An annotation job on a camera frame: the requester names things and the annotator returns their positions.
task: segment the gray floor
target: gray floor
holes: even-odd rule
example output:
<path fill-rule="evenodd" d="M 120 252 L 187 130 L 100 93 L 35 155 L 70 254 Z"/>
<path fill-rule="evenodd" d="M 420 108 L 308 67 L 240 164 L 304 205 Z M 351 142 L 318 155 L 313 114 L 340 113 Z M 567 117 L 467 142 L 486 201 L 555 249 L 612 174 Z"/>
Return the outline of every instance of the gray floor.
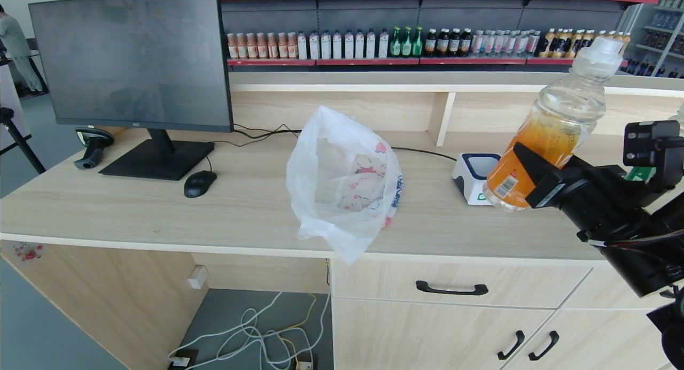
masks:
<path fill-rule="evenodd" d="M 53 167 L 65 158 L 83 149 L 77 140 L 73 126 L 58 126 L 54 122 L 52 104 L 49 96 L 36 97 L 22 102 L 25 120 L 31 129 L 29 145 L 41 159 L 46 168 Z M 0 157 L 0 197 L 21 187 L 37 176 L 27 162 L 24 154 L 14 148 Z M 78 329 L 69 319 L 42 297 L 5 262 L 0 261 L 0 368 L 15 370 L 125 370 L 117 360 Z M 260 309 L 269 304 L 273 292 L 210 290 L 200 312 L 192 322 L 185 342 L 201 334 L 218 333 L 239 323 L 242 312 L 247 307 Z M 298 323 L 306 316 L 311 297 L 306 294 L 283 294 L 268 311 L 259 318 L 260 329 L 281 329 Z M 320 327 L 318 319 L 325 297 L 318 300 L 311 312 L 305 330 L 314 340 Z M 323 339 L 315 349 L 320 359 L 320 369 L 332 369 L 332 336 L 330 327 L 330 308 L 324 320 Z M 212 358 L 225 338 L 207 338 L 194 348 L 200 350 L 200 360 Z M 305 346 L 296 334 L 286 338 L 294 341 L 297 348 Z M 236 338 L 227 345 L 226 350 L 242 345 L 244 336 Z M 272 359 L 282 358 L 278 343 L 271 341 Z M 259 368 L 259 349 L 256 345 L 232 360 L 212 363 L 203 370 L 223 370 Z"/>

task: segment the barcode scanner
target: barcode scanner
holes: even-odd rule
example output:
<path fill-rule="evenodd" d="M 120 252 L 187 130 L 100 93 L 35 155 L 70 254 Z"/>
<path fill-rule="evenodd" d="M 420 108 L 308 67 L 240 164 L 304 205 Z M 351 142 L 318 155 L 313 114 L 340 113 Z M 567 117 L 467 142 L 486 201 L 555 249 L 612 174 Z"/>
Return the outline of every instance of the barcode scanner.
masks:
<path fill-rule="evenodd" d="M 83 158 L 74 162 L 78 169 L 91 169 L 102 161 L 105 148 L 114 143 L 114 136 L 110 132 L 96 128 L 77 128 L 76 135 L 85 146 Z"/>

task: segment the bottle cap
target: bottle cap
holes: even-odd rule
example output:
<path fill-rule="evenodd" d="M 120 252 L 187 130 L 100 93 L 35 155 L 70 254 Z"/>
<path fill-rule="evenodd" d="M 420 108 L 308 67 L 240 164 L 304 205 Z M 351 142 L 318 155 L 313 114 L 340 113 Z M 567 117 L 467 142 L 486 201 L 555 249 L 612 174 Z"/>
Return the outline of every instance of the bottle cap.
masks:
<path fill-rule="evenodd" d="M 609 78 L 614 75 L 623 62 L 620 50 L 623 42 L 608 37 L 596 37 L 590 47 L 580 49 L 577 58 L 572 62 L 573 68 L 581 73 Z"/>

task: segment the robotic arm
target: robotic arm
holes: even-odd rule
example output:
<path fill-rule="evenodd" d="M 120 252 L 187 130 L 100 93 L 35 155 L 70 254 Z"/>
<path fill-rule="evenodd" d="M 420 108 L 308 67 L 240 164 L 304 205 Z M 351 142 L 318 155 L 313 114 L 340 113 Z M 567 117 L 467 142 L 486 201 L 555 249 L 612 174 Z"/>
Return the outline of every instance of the robotic arm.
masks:
<path fill-rule="evenodd" d="M 674 189 L 684 171 L 684 137 L 676 121 L 625 127 L 623 163 L 655 167 L 648 180 L 625 180 L 618 165 L 593 167 L 577 156 L 558 169 L 521 143 L 513 151 L 536 185 L 525 198 L 533 209 L 556 207 L 580 229 L 577 237 L 601 251 L 631 289 L 643 297 L 664 291 L 674 302 L 648 313 L 662 333 L 667 359 L 684 370 L 684 192 L 649 214 L 643 207 Z"/>

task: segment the computer monitor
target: computer monitor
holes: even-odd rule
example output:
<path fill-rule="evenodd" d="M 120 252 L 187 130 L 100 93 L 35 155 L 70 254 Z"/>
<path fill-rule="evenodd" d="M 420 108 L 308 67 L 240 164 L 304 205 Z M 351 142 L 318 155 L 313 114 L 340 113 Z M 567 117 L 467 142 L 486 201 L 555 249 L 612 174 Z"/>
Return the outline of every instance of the computer monitor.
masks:
<path fill-rule="evenodd" d="M 142 127 L 151 139 L 105 175 L 180 180 L 213 143 L 166 129 L 232 131 L 220 0 L 30 4 L 58 124 Z"/>

